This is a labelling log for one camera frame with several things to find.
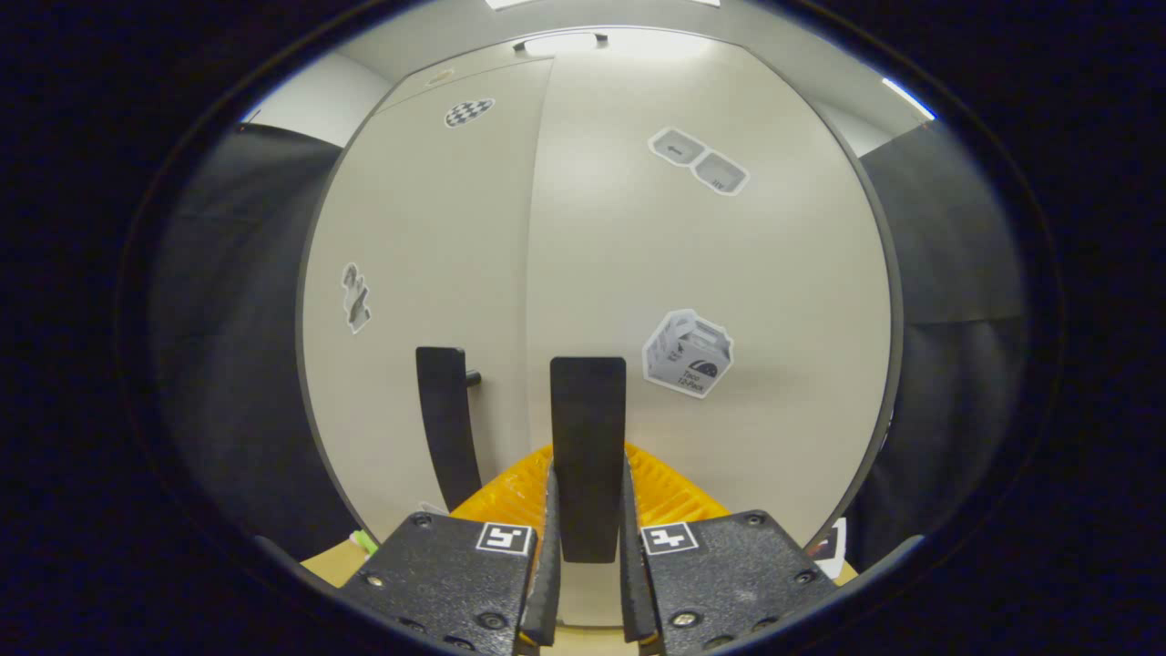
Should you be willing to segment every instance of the bolt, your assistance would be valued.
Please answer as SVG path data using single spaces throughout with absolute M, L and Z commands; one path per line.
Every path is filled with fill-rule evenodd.
M 469 642 L 466 642 L 466 641 L 464 641 L 464 640 L 462 640 L 459 637 L 454 637 L 451 635 L 447 635 L 445 636 L 445 642 L 452 644 L 454 647 L 461 647 L 462 649 L 468 649 L 470 651 L 475 650 L 473 646 L 470 644 Z
M 405 618 L 401 618 L 401 623 L 417 633 L 426 633 L 426 627 L 419 622 L 414 622 L 413 620 L 406 620 Z
M 732 642 L 732 640 L 733 640 L 733 637 L 731 635 L 718 635 L 717 637 L 715 637 L 715 639 L 705 642 L 704 643 L 704 648 L 705 649 L 714 649 L 714 648 L 721 647 L 722 644 L 730 643 L 730 642 Z
M 677 614 L 673 615 L 673 618 L 672 618 L 672 626 L 684 628 L 684 627 L 695 626 L 700 621 L 701 621 L 701 616 L 700 615 L 697 615 L 696 613 L 691 613 L 691 612 L 687 612 L 686 611 L 683 613 L 677 613 Z
M 506 618 L 503 618 L 498 613 L 483 613 L 478 615 L 478 623 L 487 629 L 505 629 Z

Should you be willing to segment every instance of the box sticker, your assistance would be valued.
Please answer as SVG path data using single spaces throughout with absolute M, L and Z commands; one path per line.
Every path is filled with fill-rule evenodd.
M 749 182 L 744 167 L 675 127 L 653 134 L 648 150 L 673 165 L 691 170 L 702 184 L 722 196 L 736 196 Z
M 644 345 L 644 380 L 704 398 L 732 367 L 732 346 L 724 327 L 695 309 L 669 311 Z

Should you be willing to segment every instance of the green object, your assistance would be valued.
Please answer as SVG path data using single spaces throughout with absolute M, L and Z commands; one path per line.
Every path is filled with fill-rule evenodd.
M 353 531 L 352 538 L 356 539 L 357 544 L 363 546 L 364 550 L 368 552 L 368 556 L 377 553 L 377 549 L 379 548 L 377 546 L 377 543 L 374 543 L 372 538 L 368 537 L 368 534 L 364 531 Z

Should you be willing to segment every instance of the ceiling light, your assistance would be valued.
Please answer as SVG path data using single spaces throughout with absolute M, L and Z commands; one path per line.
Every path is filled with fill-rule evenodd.
M 490 5 L 490 8 L 496 12 L 515 5 L 526 5 L 527 2 L 534 2 L 534 0 L 486 0 L 486 5 Z
M 614 52 L 651 59 L 700 57 L 711 43 L 701 36 L 656 30 L 621 30 L 611 38 Z
M 593 50 L 598 38 L 591 33 L 556 34 L 522 42 L 520 45 L 535 57 L 548 57 L 560 52 Z
M 899 86 L 898 84 L 891 82 L 890 79 L 887 79 L 885 77 L 883 78 L 883 84 L 886 84 L 887 86 L 891 87 L 892 91 L 894 91 L 895 93 L 898 93 L 899 96 L 901 96 L 904 100 L 911 103 L 911 106 L 913 106 L 916 110 L 919 110 L 919 113 L 921 113 L 925 117 L 927 117 L 927 120 L 935 120 L 935 114 L 933 114 L 932 112 L 927 111 L 927 107 L 925 107 L 922 105 L 922 103 L 920 103 L 919 100 L 916 100 L 911 93 L 907 93 L 906 91 L 904 91 L 901 86 Z

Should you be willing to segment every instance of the black fabric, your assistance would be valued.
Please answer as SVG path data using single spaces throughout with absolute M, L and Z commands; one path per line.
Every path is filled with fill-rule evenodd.
M 942 125 L 912 129 L 861 161 L 894 239 L 907 323 L 1024 311 L 1004 207 Z
M 300 262 L 339 153 L 279 128 L 231 132 L 175 206 L 150 294 L 163 417 L 191 475 L 296 559 L 356 527 L 312 439 L 295 352 Z
M 1021 264 L 1004 210 L 940 125 L 862 157 L 902 278 L 899 390 L 883 449 L 847 510 L 859 571 L 937 529 L 988 471 L 1027 358 Z

